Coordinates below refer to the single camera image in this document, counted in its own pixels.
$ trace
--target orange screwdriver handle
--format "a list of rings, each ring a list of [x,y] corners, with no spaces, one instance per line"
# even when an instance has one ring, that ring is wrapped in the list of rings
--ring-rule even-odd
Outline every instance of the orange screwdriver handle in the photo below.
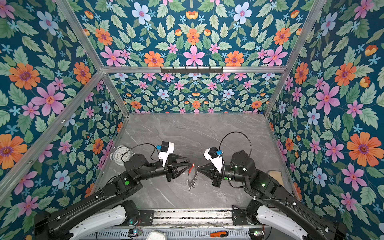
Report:
[[[211,237],[226,237],[226,236],[228,236],[227,231],[211,233]]]

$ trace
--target beige object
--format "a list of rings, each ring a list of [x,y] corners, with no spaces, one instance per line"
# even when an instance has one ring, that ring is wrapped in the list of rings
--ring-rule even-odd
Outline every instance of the beige object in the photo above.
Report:
[[[284,187],[284,183],[283,183],[283,177],[281,176],[281,173],[279,171],[269,171],[268,172],[269,176],[273,177],[274,179],[276,179],[283,187]]]

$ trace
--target gray marble surface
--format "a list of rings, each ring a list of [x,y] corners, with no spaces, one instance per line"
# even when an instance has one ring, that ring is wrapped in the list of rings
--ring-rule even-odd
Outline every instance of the gray marble surface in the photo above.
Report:
[[[189,157],[192,163],[202,166],[209,163],[203,156],[205,149],[218,147],[223,136],[232,131],[241,131],[249,137],[252,142],[251,157],[258,169],[284,172],[280,153],[261,114],[131,114],[118,144],[132,147],[146,142],[154,145],[162,141],[174,142],[175,154]],[[243,135],[234,133],[225,138],[221,149],[226,157],[224,160],[229,164],[234,152],[242,149],[249,152],[250,147]],[[153,147],[149,145],[134,149],[134,153],[144,154],[148,161],[151,161],[149,156],[152,151]],[[108,179],[123,171],[123,166],[111,161],[106,165],[100,185],[104,186]],[[288,177],[283,174],[286,188]],[[198,174],[196,187],[188,191],[186,179],[187,173],[171,182],[167,182],[165,177],[143,180],[143,189],[129,200],[134,200],[138,208],[217,208],[233,204],[246,207],[251,200],[244,190],[230,187],[227,181],[222,181],[220,188],[213,187],[212,181],[203,174]]]

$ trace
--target black cable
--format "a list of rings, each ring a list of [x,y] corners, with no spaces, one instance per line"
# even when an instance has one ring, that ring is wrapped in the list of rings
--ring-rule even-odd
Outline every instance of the black cable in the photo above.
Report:
[[[152,154],[151,154],[151,159],[152,159],[153,161],[155,161],[155,162],[159,162],[160,160],[155,160],[155,159],[152,158],[152,155],[153,155],[153,153],[155,152],[155,150],[157,150],[157,154],[159,154],[159,150],[157,149],[157,147],[156,147],[155,145],[153,145],[153,144],[151,144],[151,143],[142,143],[142,144],[139,144],[139,145],[136,145],[136,146],[132,147],[131,149],[129,149],[128,151],[126,151],[125,153],[123,153],[123,155],[121,155],[121,160],[123,159],[124,155],[127,154],[130,150],[134,149],[135,147],[139,147],[139,146],[141,146],[141,145],[146,145],[146,144],[151,145],[151,146],[154,147],[153,152],[152,152]]]
[[[247,140],[248,140],[248,142],[249,142],[249,146],[251,147],[251,150],[249,151],[249,156],[251,156],[251,153],[252,153],[252,143],[251,143],[251,141],[249,140],[249,138],[248,138],[244,133],[242,133],[242,132],[238,132],[238,131],[230,132],[230,133],[228,133],[227,135],[225,135],[225,136],[223,137],[223,139],[221,139],[221,142],[220,142],[220,145],[218,146],[218,149],[220,150],[221,143],[223,142],[224,138],[225,138],[226,136],[228,136],[229,134],[231,134],[231,133],[235,133],[235,132],[237,132],[237,133],[241,133],[241,134],[244,135],[244,137],[247,138]]]

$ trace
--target floral wallpaper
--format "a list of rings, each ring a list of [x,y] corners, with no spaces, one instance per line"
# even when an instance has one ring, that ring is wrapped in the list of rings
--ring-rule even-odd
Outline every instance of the floral wallpaper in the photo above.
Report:
[[[384,239],[384,3],[331,1],[268,116],[301,201]]]
[[[103,81],[47,145],[0,208],[0,239],[33,238],[34,216],[90,195],[122,126],[122,114]],[[0,135],[2,143],[10,134]]]
[[[85,0],[76,14],[106,66],[279,66],[313,1]]]
[[[1,0],[0,39],[1,180],[94,68],[52,1]]]
[[[116,73],[111,78],[130,112],[262,113],[280,75]]]

